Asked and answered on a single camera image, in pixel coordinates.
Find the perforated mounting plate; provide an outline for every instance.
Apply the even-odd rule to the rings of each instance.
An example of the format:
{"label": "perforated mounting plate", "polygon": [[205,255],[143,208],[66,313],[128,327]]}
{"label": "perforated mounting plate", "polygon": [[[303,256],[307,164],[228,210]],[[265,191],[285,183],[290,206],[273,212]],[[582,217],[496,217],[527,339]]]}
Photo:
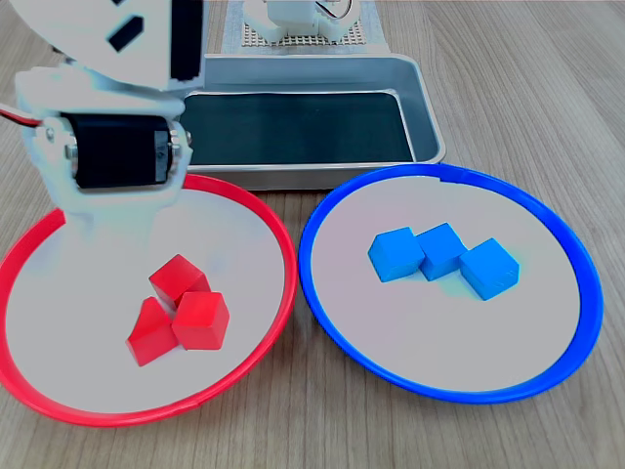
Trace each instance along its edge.
{"label": "perforated mounting plate", "polygon": [[362,46],[367,43],[362,22],[352,26],[339,42],[329,41],[323,36],[286,36],[279,42],[268,42],[248,24],[243,25],[241,45],[243,47],[278,46]]}

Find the wooden table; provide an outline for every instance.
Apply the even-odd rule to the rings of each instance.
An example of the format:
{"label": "wooden table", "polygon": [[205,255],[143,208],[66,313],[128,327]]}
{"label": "wooden table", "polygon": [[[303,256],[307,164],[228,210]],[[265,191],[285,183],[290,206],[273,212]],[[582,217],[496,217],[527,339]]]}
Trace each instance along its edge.
{"label": "wooden table", "polygon": [[[212,3],[218,52],[226,4]],[[33,413],[0,390],[0,467],[625,467],[625,4],[383,2],[394,52],[423,69],[446,161],[552,206],[600,271],[604,330],[564,384],[511,405],[461,406],[404,392],[324,334],[300,295],[272,352],[203,408],[98,430]],[[58,61],[0,0],[0,102],[18,70]],[[18,128],[0,122],[0,251],[51,208]],[[263,198],[297,241],[323,194]]]}

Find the blue plate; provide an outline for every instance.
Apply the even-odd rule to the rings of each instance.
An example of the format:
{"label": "blue plate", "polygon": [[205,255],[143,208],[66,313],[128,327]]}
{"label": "blue plate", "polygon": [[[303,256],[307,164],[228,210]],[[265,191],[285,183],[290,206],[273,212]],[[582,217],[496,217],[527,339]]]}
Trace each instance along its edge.
{"label": "blue plate", "polygon": [[[442,182],[466,184],[497,192],[532,213],[553,234],[568,256],[579,285],[579,323],[563,355],[550,368],[524,383],[497,391],[454,392],[423,386],[389,372],[365,357],[334,327],[323,310],[314,289],[311,256],[314,239],[328,214],[345,197],[367,185],[404,176],[430,176]],[[397,386],[430,398],[462,404],[501,404],[519,401],[547,391],[562,383],[590,356],[599,339],[604,317],[604,298],[597,269],[588,251],[571,228],[545,204],[504,181],[448,164],[406,164],[358,176],[331,192],[311,215],[300,243],[299,264],[302,288],[312,312],[327,334],[350,357],[378,376]]]}

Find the blue cube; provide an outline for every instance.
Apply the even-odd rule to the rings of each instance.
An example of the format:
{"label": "blue cube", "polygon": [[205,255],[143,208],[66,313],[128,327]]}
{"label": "blue cube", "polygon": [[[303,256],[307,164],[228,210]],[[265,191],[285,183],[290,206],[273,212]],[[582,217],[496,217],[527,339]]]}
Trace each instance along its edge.
{"label": "blue cube", "polygon": [[424,257],[410,228],[378,234],[369,248],[369,259],[382,282],[415,274]]}
{"label": "blue cube", "polygon": [[519,263],[494,238],[460,256],[460,272],[482,300],[519,281]]}
{"label": "blue cube", "polygon": [[429,280],[436,280],[457,271],[459,259],[467,248],[448,223],[438,225],[417,236],[426,259],[421,264],[421,272]]}

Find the red cube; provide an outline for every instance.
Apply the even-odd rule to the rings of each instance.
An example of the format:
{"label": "red cube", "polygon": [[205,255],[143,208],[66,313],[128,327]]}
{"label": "red cube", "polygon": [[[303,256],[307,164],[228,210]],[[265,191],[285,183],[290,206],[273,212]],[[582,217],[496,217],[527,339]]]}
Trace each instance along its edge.
{"label": "red cube", "polygon": [[180,254],[149,278],[156,294],[172,309],[176,309],[183,295],[190,291],[210,292],[206,276]]}
{"label": "red cube", "polygon": [[229,319],[221,293],[185,293],[172,329],[187,350],[219,350],[224,345]]}
{"label": "red cube", "polygon": [[139,366],[156,360],[178,346],[178,339],[171,326],[172,320],[158,300],[147,298],[141,306],[135,328],[126,340]]}

